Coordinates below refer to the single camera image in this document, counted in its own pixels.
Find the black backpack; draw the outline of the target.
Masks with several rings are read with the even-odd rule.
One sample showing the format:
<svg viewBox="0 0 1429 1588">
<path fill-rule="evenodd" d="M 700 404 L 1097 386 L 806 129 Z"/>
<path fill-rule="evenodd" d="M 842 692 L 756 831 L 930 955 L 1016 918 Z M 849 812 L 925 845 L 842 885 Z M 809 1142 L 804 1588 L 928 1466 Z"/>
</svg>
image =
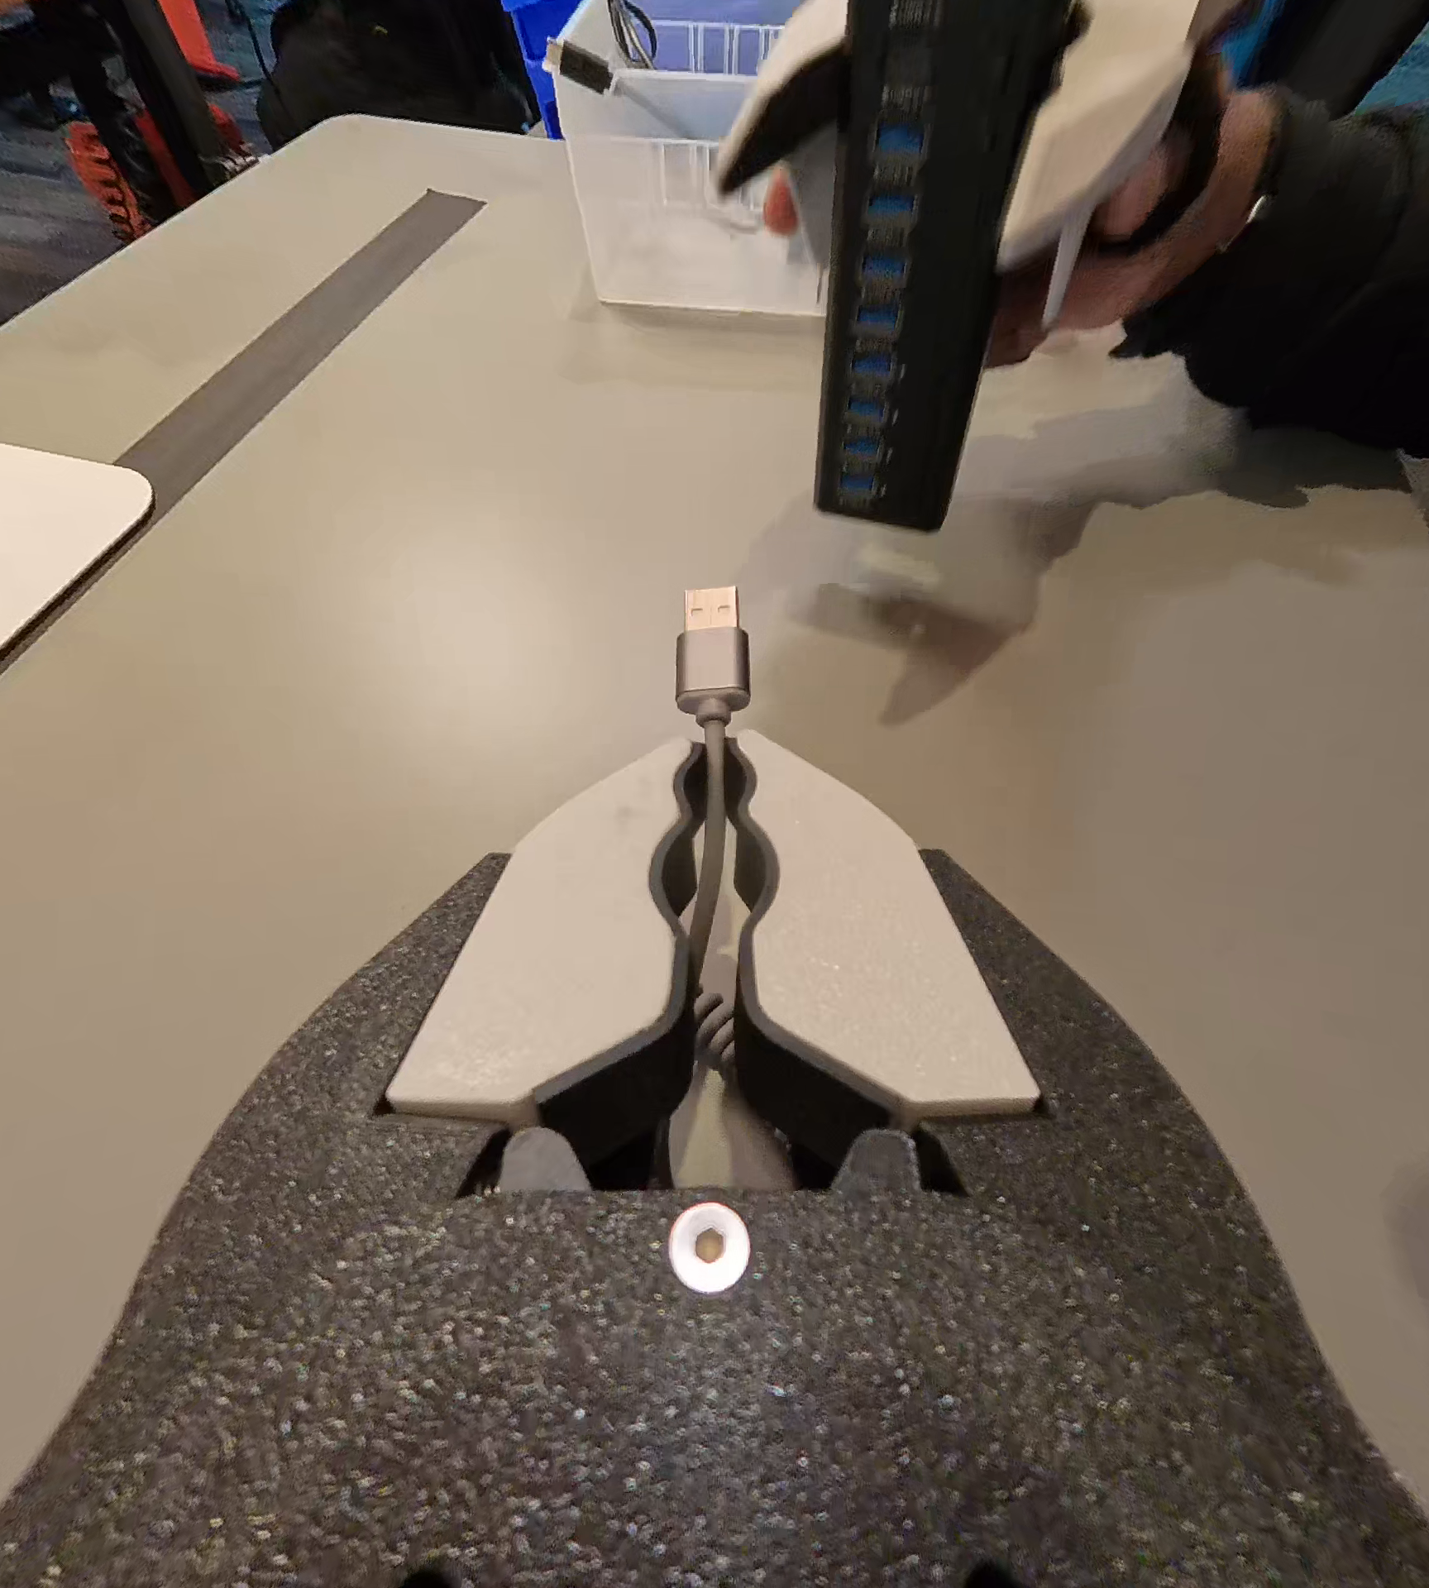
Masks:
<svg viewBox="0 0 1429 1588">
<path fill-rule="evenodd" d="M 256 121 L 271 149 L 362 114 L 523 136 L 541 109 L 498 2 L 286 2 Z"/>
</svg>

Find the person's right hand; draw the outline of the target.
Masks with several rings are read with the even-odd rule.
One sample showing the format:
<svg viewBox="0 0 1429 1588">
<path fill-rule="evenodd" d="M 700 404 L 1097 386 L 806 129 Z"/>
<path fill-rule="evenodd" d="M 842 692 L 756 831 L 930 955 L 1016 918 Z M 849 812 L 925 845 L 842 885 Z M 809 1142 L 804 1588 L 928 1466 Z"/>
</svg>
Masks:
<svg viewBox="0 0 1429 1588">
<path fill-rule="evenodd" d="M 1221 121 L 1206 187 L 1146 248 L 1107 250 L 1108 242 L 1123 242 L 1143 227 L 1181 185 L 1189 141 L 1183 131 L 1168 129 L 1097 210 L 1052 324 L 1057 331 L 1092 333 L 1128 321 L 1181 288 L 1247 227 L 1279 126 L 1280 96 L 1274 90 L 1236 90 L 1222 68 L 1214 70 L 1214 78 Z"/>
</svg>

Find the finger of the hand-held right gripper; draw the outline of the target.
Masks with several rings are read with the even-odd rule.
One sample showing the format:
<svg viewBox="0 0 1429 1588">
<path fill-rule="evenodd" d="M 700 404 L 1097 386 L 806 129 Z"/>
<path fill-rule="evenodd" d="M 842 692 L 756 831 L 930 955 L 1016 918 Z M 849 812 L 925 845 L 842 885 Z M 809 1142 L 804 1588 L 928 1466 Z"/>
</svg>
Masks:
<svg viewBox="0 0 1429 1588">
<path fill-rule="evenodd" d="M 713 182 L 721 197 L 835 131 L 849 80 L 847 35 L 847 2 L 804 2 L 792 12 L 720 142 Z"/>
<path fill-rule="evenodd" d="M 1014 162 L 997 271 L 1047 253 L 1156 147 L 1226 2 L 1083 2 L 1082 30 Z"/>
</svg>

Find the blue plastic bin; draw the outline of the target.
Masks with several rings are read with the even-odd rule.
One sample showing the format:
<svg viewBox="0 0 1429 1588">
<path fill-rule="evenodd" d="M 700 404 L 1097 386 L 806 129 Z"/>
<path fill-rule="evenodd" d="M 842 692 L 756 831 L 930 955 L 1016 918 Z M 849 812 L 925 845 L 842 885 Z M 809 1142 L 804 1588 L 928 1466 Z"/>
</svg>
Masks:
<svg viewBox="0 0 1429 1588">
<path fill-rule="evenodd" d="M 514 33 L 528 85 L 553 142 L 564 139 L 556 104 L 554 80 L 546 70 L 546 50 L 566 30 L 579 2 L 500 2 Z"/>
</svg>

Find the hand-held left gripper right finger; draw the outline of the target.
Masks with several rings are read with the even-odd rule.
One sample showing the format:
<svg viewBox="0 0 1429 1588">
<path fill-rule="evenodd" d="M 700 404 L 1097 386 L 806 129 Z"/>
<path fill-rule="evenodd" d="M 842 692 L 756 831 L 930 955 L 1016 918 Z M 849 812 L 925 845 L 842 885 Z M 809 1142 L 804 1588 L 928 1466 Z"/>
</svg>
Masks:
<svg viewBox="0 0 1429 1588">
<path fill-rule="evenodd" d="M 801 1148 L 1032 1112 L 1040 1085 L 903 827 L 758 731 L 728 764 L 731 1062 L 753 1110 Z"/>
</svg>

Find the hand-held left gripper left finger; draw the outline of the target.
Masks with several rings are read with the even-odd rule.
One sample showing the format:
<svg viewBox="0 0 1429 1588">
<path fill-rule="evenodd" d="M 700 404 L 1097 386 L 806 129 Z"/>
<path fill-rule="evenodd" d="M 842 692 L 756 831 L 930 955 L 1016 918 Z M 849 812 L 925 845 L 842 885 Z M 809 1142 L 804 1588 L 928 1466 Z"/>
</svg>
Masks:
<svg viewBox="0 0 1429 1588">
<path fill-rule="evenodd" d="M 673 738 L 516 844 L 385 1089 L 400 1115 L 543 1127 L 581 1161 L 685 1099 L 705 750 Z"/>
</svg>

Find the black hub with ports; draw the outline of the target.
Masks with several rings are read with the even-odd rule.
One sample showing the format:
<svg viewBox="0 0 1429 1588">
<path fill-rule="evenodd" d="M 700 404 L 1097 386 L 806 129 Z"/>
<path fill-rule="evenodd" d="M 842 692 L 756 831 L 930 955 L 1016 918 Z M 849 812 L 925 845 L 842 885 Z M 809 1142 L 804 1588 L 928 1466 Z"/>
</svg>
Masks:
<svg viewBox="0 0 1429 1588">
<path fill-rule="evenodd" d="M 951 506 L 997 263 L 1075 4 L 845 12 L 814 503 L 921 534 Z"/>
</svg>

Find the clear plastic bin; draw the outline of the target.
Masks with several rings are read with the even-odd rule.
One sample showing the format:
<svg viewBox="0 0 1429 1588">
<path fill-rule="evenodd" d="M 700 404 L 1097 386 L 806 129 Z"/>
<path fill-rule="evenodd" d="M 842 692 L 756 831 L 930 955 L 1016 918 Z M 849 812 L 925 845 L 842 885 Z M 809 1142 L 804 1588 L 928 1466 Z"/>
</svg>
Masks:
<svg viewBox="0 0 1429 1588">
<path fill-rule="evenodd" d="M 799 237 L 766 228 L 764 177 L 718 192 L 720 144 L 796 12 L 792 2 L 639 4 L 657 40 L 629 60 L 604 2 L 559 42 L 610 71 L 589 90 L 546 65 L 599 300 L 610 306 L 824 314 L 825 276 Z"/>
</svg>

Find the orange ribbed object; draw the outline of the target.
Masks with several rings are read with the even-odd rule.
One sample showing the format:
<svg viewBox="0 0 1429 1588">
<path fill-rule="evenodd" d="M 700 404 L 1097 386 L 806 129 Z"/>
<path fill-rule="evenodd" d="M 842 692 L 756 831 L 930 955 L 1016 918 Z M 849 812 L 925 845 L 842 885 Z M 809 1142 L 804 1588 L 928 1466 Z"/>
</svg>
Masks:
<svg viewBox="0 0 1429 1588">
<path fill-rule="evenodd" d="M 131 189 L 113 152 L 96 126 L 88 121 L 70 121 L 63 128 L 63 141 L 71 171 L 101 209 L 109 230 L 121 245 L 131 245 L 147 235 L 152 222 Z"/>
</svg>

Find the light grey desk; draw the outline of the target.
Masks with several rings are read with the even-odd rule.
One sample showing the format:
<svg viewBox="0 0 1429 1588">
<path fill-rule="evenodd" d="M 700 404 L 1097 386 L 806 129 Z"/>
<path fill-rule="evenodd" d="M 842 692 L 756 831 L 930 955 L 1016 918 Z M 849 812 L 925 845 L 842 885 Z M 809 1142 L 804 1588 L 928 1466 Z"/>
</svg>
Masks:
<svg viewBox="0 0 1429 1588">
<path fill-rule="evenodd" d="M 812 510 L 819 326 L 600 306 L 567 157 L 329 124 L 0 328 L 0 442 L 161 473 L 369 247 L 480 200 L 0 670 L 0 1502 L 218 1125 L 486 854 L 672 740 L 686 586 L 769 736 L 1151 1047 L 1429 1512 L 1429 534 L 1173 362 L 984 381 L 936 592 Z"/>
</svg>

